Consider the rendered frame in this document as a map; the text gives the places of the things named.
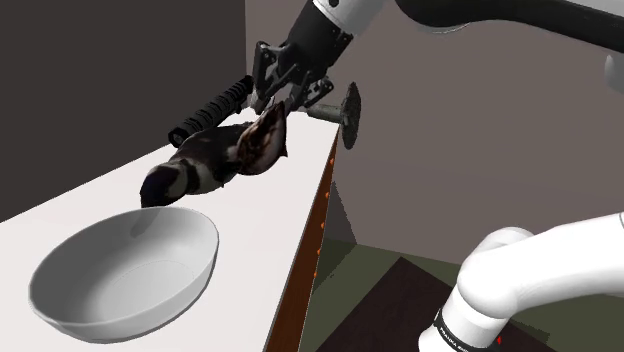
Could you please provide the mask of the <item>dark brown robot stand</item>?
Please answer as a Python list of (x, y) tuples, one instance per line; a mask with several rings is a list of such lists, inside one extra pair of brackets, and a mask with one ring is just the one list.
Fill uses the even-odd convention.
[(421, 352), (418, 339), (451, 287), (401, 257), (315, 352)]

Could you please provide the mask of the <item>dark brown bird figure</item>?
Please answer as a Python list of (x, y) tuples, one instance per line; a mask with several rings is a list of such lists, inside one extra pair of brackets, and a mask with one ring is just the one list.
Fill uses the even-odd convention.
[(167, 206), (222, 188), (236, 175), (262, 174), (288, 155), (286, 134), (282, 102), (254, 121), (197, 132), (168, 161), (149, 170), (139, 191), (140, 206)]

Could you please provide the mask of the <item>brown cabinet with white top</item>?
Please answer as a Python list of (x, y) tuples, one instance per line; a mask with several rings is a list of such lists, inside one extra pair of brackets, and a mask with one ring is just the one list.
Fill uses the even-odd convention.
[(0, 352), (263, 352), (337, 135), (334, 124), (288, 117), (286, 157), (182, 205), (215, 223), (220, 245), (200, 299), (167, 326), (119, 344), (89, 344), (39, 319), (28, 284), (39, 262), (74, 232), (138, 205), (164, 146), (0, 223)]

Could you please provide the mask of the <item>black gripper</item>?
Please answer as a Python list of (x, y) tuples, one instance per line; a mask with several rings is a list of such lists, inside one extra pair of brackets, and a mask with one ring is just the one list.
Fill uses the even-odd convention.
[(311, 71), (313, 78), (321, 79), (312, 82), (305, 76), (301, 85), (293, 84), (285, 100), (285, 111), (312, 107), (334, 89), (333, 82), (325, 75), (352, 40), (352, 34), (341, 30), (314, 3), (306, 3), (281, 46), (264, 41), (256, 43), (252, 69), (254, 91), (249, 106), (261, 115), (269, 100), (292, 81), (297, 64), (301, 75)]

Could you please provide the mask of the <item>black ribbed flashlight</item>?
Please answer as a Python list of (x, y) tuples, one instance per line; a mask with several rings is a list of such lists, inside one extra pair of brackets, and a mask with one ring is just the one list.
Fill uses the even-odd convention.
[(191, 135), (215, 128), (230, 115), (240, 113), (253, 88), (253, 77), (245, 75), (171, 129), (167, 135), (169, 143), (179, 148)]

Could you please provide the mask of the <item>white bowl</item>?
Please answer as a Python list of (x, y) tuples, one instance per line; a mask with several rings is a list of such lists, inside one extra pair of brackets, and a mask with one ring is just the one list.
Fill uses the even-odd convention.
[(187, 208), (123, 212), (56, 246), (28, 285), (33, 313), (59, 332), (95, 344), (150, 334), (184, 314), (215, 268), (220, 236)]

